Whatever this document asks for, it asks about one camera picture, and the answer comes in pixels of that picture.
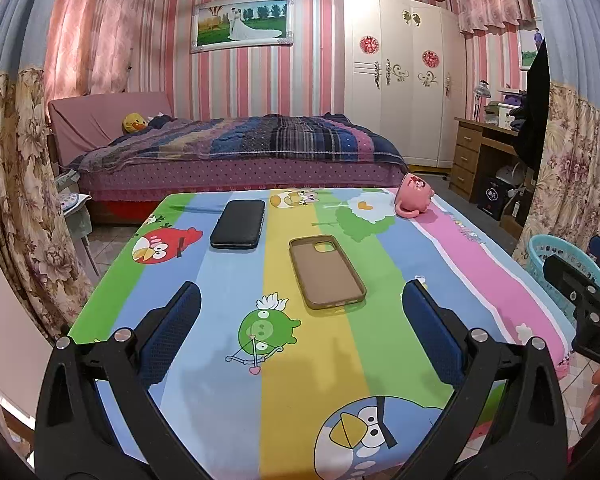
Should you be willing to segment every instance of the blue laundry basket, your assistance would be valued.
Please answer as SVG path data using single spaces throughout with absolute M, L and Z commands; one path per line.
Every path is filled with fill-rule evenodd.
M 544 264 L 544 261 L 549 256 L 552 256 L 552 254 L 557 254 L 563 260 L 567 261 L 573 267 L 587 276 L 590 280 L 593 280 L 593 282 L 599 287 L 600 268 L 591 258 L 589 258 L 575 245 L 555 236 L 532 236 L 527 245 L 527 249 L 529 252 L 529 260 L 526 264 L 526 271 L 533 276 L 534 280 L 536 280 L 536 282 L 538 282 L 542 288 L 544 288 L 546 293 L 552 300 L 554 300 L 555 304 L 558 306 L 558 308 L 560 308 L 567 319 L 569 319 L 571 324 L 575 326 L 576 320 L 573 315 L 575 310 L 574 304 L 565 298 L 557 288 L 544 279 L 544 274 L 542 273 L 542 264 Z

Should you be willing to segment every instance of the angry birds tablecloth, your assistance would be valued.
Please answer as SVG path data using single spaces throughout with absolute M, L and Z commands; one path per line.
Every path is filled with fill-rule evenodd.
M 547 341 L 562 370 L 573 327 L 491 239 L 437 197 L 396 217 L 395 189 L 176 194 L 138 229 L 70 335 L 103 340 L 135 327 L 185 280 L 202 311 L 150 393 L 183 444 L 217 479 L 355 480 L 399 465 L 445 407 L 438 379 L 402 312 L 420 280 L 469 328 Z M 229 200 L 267 203 L 254 250 L 210 247 Z M 293 238 L 334 235 L 367 289 L 362 303 L 311 310 L 288 252 Z M 125 452 L 143 460 L 108 383 L 98 389 Z M 494 413 L 498 395 L 483 414 Z

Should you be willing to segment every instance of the pink bed skirt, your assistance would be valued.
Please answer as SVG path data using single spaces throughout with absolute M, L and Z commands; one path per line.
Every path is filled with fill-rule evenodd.
M 260 158 L 136 164 L 80 176 L 80 190 L 98 201 L 160 201 L 183 192 L 280 187 L 398 187 L 398 164 Z

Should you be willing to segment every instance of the floral curtain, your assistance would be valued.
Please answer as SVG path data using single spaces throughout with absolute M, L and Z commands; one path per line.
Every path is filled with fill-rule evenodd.
M 74 322 L 92 291 L 46 149 L 42 63 L 53 1 L 0 1 L 0 267 L 50 341 Z
M 530 0 L 458 0 L 460 30 L 474 33 L 489 26 L 506 28 L 505 23 L 519 25 L 531 21 Z
M 549 116 L 533 202 L 513 257 L 535 234 L 587 250 L 600 235 L 600 0 L 540 0 Z
M 56 0 L 45 59 L 46 102 L 126 86 L 138 0 Z

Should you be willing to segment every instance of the metal screw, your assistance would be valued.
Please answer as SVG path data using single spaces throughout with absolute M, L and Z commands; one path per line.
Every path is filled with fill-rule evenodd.
M 471 330 L 471 337 L 478 343 L 484 343 L 489 338 L 489 334 L 487 334 L 481 328 L 474 328 L 473 330 Z
M 129 338 L 131 338 L 131 330 L 129 330 L 128 328 L 121 328 L 120 330 L 116 330 L 116 333 L 113 335 L 113 339 L 115 339 L 119 343 L 128 341 Z
M 56 348 L 58 348 L 59 350 L 64 350 L 70 344 L 71 340 L 67 336 L 63 335 L 60 339 L 58 339 L 58 341 L 56 341 Z
M 544 350 L 546 348 L 546 343 L 541 337 L 535 337 L 531 340 L 531 346 L 536 350 Z

